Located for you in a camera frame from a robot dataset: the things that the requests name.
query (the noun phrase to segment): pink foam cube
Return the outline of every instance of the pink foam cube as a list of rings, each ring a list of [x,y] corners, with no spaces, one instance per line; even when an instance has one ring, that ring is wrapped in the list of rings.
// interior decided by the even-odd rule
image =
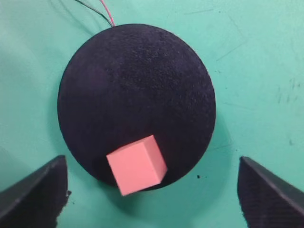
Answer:
[[[167,166],[153,135],[107,155],[122,195],[159,184]]]

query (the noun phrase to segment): black wire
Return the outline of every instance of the black wire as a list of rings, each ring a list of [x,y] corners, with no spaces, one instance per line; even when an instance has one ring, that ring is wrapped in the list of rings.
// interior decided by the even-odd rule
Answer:
[[[109,24],[111,27],[113,27],[112,23],[110,22],[110,20],[108,18],[106,18],[105,15],[103,15],[101,12],[99,12],[98,10],[94,9],[93,7],[85,4],[84,2],[82,2],[81,0],[75,0],[77,2],[79,2],[80,4],[84,5],[85,7],[88,7],[90,10],[93,10],[95,13],[98,13],[100,16],[102,16]]]

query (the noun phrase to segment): cube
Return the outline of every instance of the cube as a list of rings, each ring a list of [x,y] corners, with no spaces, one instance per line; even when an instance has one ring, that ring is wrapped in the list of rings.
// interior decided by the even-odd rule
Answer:
[[[123,196],[161,183],[167,172],[153,135],[123,146],[106,157]]]

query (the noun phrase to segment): red wire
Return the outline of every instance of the red wire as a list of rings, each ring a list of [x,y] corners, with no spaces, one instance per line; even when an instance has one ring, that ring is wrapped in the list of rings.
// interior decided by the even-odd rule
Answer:
[[[100,2],[103,4],[103,6],[104,6],[104,8],[105,8],[106,12],[108,13],[108,15],[109,15],[109,17],[110,17],[110,20],[111,20],[112,25],[113,25],[113,26],[115,26],[115,23],[114,23],[114,20],[113,20],[113,18],[112,18],[112,15],[111,15],[111,13],[110,13],[110,10],[109,10],[109,9],[108,9],[108,7],[106,6],[106,4],[105,4],[104,0],[100,0]]]

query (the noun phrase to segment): green table surface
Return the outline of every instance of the green table surface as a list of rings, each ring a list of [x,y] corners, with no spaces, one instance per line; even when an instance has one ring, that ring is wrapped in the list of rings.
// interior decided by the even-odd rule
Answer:
[[[105,13],[99,0],[87,3]],[[65,154],[72,195],[59,228],[244,228],[241,155],[304,190],[303,0],[106,3],[117,25],[169,30],[205,63],[217,98],[207,152],[188,175],[160,190],[123,198],[99,183],[66,147],[56,104],[71,56],[109,25],[74,0],[1,0],[0,190]]]

